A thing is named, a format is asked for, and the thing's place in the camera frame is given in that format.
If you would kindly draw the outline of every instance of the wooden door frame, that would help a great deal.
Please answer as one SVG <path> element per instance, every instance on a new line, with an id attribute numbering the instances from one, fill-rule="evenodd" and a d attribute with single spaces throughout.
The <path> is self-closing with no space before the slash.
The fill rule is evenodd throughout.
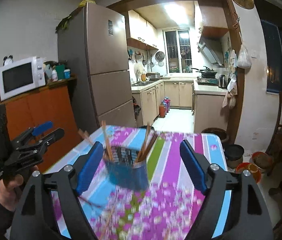
<path id="1" fill-rule="evenodd" d="M 200 3 L 213 3 L 223 7 L 230 33 L 232 49 L 235 50 L 237 55 L 239 54 L 241 47 L 240 25 L 237 24 L 236 27 L 234 27 L 236 24 L 237 14 L 232 0 L 122 0 L 109 5 L 108 8 L 118 13 L 124 13 L 129 10 L 134 10 L 149 5 L 173 1 L 199 1 Z M 227 132 L 230 136 L 230 143 L 234 143 L 239 128 L 244 96 L 244 74 L 244 69 L 237 68 L 238 95 L 236 96 L 236 105 L 230 111 L 230 119 L 227 127 Z"/>

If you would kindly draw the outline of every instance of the hand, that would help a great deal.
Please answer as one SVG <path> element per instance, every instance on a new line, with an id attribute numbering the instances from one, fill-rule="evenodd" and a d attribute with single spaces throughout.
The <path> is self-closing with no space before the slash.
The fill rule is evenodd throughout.
<path id="1" fill-rule="evenodd" d="M 31 172 L 37 171 L 38 167 L 33 166 Z M 12 180 L 7 184 L 4 184 L 3 180 L 0 180 L 0 204 L 4 206 L 9 211 L 14 211 L 16 204 L 18 202 L 18 197 L 15 192 L 15 188 L 23 184 L 23 177 L 17 174 Z"/>

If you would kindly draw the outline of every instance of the microwave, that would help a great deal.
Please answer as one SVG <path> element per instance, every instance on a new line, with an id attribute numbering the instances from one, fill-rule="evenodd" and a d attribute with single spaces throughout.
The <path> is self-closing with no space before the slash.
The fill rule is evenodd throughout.
<path id="1" fill-rule="evenodd" d="M 42 86 L 45 86 L 42 58 L 29 57 L 0 67 L 2 101 Z"/>

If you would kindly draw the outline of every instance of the range hood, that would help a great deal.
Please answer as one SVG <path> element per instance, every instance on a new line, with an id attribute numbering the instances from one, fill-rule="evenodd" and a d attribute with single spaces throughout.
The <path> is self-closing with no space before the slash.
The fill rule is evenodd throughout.
<path id="1" fill-rule="evenodd" d="M 212 66 L 223 66 L 223 52 L 220 40 L 200 38 L 199 51 L 207 58 Z"/>

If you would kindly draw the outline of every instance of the tablecloth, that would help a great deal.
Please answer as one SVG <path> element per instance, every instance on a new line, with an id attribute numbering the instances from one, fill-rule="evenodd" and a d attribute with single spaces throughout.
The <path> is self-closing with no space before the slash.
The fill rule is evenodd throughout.
<path id="1" fill-rule="evenodd" d="M 111 145 L 137 149 L 145 138 L 145 129 L 107 126 Z M 180 157 L 180 142 L 187 139 L 193 149 L 227 170 L 220 139 L 214 134 L 158 132 L 159 137 L 147 157 L 150 187 L 133 192 L 109 181 L 102 160 L 80 204 L 99 239 L 184 239 L 201 208 L 204 196 L 196 190 Z M 105 144 L 101 128 L 91 135 L 92 141 Z M 47 173 L 73 164 L 91 146 L 82 141 Z M 222 233 L 230 204 L 231 191 L 226 191 L 214 235 Z M 57 192 L 52 192 L 53 206 L 62 235 L 70 238 L 60 209 Z"/>

